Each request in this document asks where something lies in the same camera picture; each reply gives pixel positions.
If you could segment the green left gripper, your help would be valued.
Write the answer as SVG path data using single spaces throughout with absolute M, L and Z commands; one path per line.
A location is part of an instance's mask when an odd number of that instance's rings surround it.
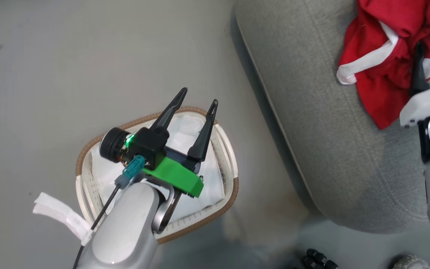
M 186 87 L 183 87 L 178 92 L 150 127 L 150 130 L 167 130 L 175 112 L 180 109 L 184 102 L 187 92 L 188 89 Z M 160 179 L 162 182 L 180 190 L 183 194 L 191 197 L 199 197 L 204 185 L 196 173 L 196 166 L 205 161 L 215 123 L 217 107 L 218 100 L 214 99 L 205 115 L 205 123 L 196 141 L 186 155 L 181 155 L 181 160 L 177 160 L 174 156 L 169 155 L 169 148 L 165 146 L 166 157 L 160 165 L 152 171 L 143 167 L 142 172 L 147 172 L 150 176 Z M 101 157 L 114 163 L 124 163 L 121 160 L 121 151 L 124 141 L 130 134 L 133 133 L 117 127 L 109 130 L 100 143 L 99 153 Z

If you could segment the grey fabric sofa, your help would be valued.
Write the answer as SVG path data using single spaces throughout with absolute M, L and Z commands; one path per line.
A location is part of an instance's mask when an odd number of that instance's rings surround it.
M 355 0 L 237 0 L 244 44 L 292 159 L 300 195 L 334 223 L 376 234 L 429 227 L 418 133 L 379 130 L 336 62 Z

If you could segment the white basket liner cloth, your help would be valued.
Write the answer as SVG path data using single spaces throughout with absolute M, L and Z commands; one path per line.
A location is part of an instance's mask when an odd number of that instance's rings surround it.
M 186 115 L 176 117 L 168 127 L 167 146 L 181 153 L 187 153 L 189 147 L 196 141 L 203 124 L 203 121 L 196 117 Z M 121 174 L 124 166 L 121 163 L 113 163 L 101 157 L 99 145 L 100 143 L 97 142 L 91 148 L 92 173 L 97 183 L 100 200 L 105 204 L 115 188 L 114 180 Z M 204 182 L 200 197 L 190 198 L 182 195 L 170 222 L 199 212 L 225 198 L 222 175 L 212 145 L 209 145 L 207 156 L 205 161 L 201 163 L 198 175 L 203 176 Z

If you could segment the white laundry basket brown rim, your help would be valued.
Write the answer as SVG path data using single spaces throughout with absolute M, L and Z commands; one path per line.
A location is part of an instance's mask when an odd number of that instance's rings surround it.
M 90 224 L 103 207 L 100 189 L 93 175 L 94 165 L 91 154 L 102 138 L 103 135 L 97 136 L 84 146 L 78 156 L 75 170 L 77 200 L 83 217 Z M 234 204 L 239 192 L 237 160 L 225 131 L 216 121 L 213 125 L 211 143 L 222 175 L 224 199 L 180 220 L 172 220 L 161 234 L 155 236 L 159 244 L 170 242 L 203 227 L 222 216 Z

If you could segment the red and white garment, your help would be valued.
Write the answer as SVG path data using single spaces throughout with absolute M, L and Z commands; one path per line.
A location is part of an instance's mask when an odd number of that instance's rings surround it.
M 414 50 L 424 49 L 430 80 L 430 0 L 356 0 L 337 79 L 355 84 L 360 100 L 379 129 L 389 127 L 408 102 Z

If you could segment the grey speckled round base part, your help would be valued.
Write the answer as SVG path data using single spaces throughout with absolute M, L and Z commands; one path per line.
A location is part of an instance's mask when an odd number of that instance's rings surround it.
M 430 269 L 430 266 L 425 260 L 415 255 L 406 255 L 399 258 L 391 269 Z

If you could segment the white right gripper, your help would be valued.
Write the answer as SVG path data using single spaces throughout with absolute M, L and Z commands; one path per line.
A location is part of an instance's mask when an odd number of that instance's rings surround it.
M 430 117 L 430 84 L 425 77 L 423 68 L 424 47 L 420 41 L 416 44 L 411 70 L 411 86 L 409 95 L 412 96 L 400 112 L 400 125 L 412 127 L 417 122 Z

